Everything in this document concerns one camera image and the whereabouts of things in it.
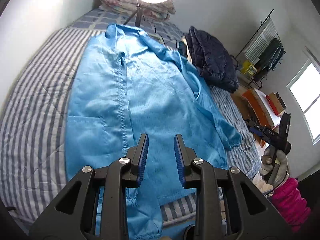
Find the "gloved hand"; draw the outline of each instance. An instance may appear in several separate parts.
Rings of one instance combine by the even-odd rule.
[[[261,156],[262,163],[261,163],[261,168],[259,170],[260,175],[267,175],[273,169],[273,167],[271,165],[272,158],[269,155],[269,152],[270,152],[270,148],[268,147],[264,151],[264,155]],[[287,155],[285,155],[283,151],[277,150],[277,159],[280,162],[280,167],[279,167],[278,173],[277,173],[274,181],[272,183],[270,183],[273,187],[279,187],[279,186],[283,185],[287,181],[287,179],[289,178],[289,175],[287,174],[287,169],[288,169]]]

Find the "black cable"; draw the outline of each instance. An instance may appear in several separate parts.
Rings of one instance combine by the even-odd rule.
[[[159,36],[161,37],[161,39],[162,39],[162,41],[163,41],[163,45],[165,45],[165,42],[164,42],[164,39],[163,39],[162,35],[160,35],[160,34],[157,33],[157,30],[156,30],[156,26],[155,26],[155,25],[153,25],[153,27],[154,27],[154,29],[155,29],[155,34],[157,34],[157,35],[159,35]]]
[[[167,43],[165,43],[165,45],[167,45],[171,41],[176,41],[176,49],[178,49],[178,41],[176,39],[172,40],[171,37],[169,37],[169,38],[170,38],[170,40]]]
[[[5,207],[5,208],[7,209],[7,211],[17,210],[16,207],[11,207],[11,206]]]
[[[279,187],[281,185],[282,182],[284,182],[284,180],[287,177],[287,175],[288,175],[288,170],[285,172],[285,176],[284,176],[283,180],[276,187],[273,187],[273,189],[267,191],[263,195],[266,196],[266,195],[269,195],[271,192],[273,192],[277,187]]]

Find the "light stand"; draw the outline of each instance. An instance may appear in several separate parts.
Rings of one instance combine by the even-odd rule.
[[[137,15],[136,23],[134,26],[140,27],[141,18],[142,18],[143,10],[140,8],[140,6],[137,4],[137,10],[125,21],[124,25],[127,25],[128,22],[133,18],[133,16]]]

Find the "navy down jacket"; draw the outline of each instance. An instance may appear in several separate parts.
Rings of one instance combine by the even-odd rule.
[[[222,43],[205,31],[191,26],[185,34],[192,64],[197,67],[208,85],[214,85],[230,93],[239,83],[233,60]]]

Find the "clothes drying rack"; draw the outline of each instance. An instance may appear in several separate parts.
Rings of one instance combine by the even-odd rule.
[[[266,17],[266,19],[265,19],[263,22],[261,21],[260,27],[259,27],[259,28],[257,29],[257,31],[254,33],[254,35],[249,39],[249,41],[246,43],[246,45],[244,45],[244,47],[240,50],[240,52],[239,52],[239,53],[237,54],[237,56],[236,56],[236,59],[239,57],[239,55],[241,54],[241,52],[243,52],[244,49],[246,49],[246,47],[250,44],[250,42],[251,42],[251,41],[253,40],[253,38],[257,35],[257,33],[259,33],[260,29],[261,29],[262,26],[265,24],[265,22],[266,22],[269,18],[271,19],[270,15],[272,14],[273,11],[274,11],[274,9],[271,10],[271,12],[268,14],[268,16]],[[277,39],[280,41],[280,44],[281,44],[282,48],[284,49],[283,44],[282,44],[282,42],[281,42],[281,39],[280,39],[279,34],[278,34],[277,31],[276,31],[275,38],[277,38]],[[255,84],[255,85],[259,88],[259,90],[262,88],[263,84],[262,84],[262,81],[261,81],[261,80],[256,82],[256,81],[254,80],[254,77],[250,78],[249,80],[250,80],[250,82],[246,84],[247,86],[250,86],[250,87],[251,87],[251,84],[253,83],[253,84]]]

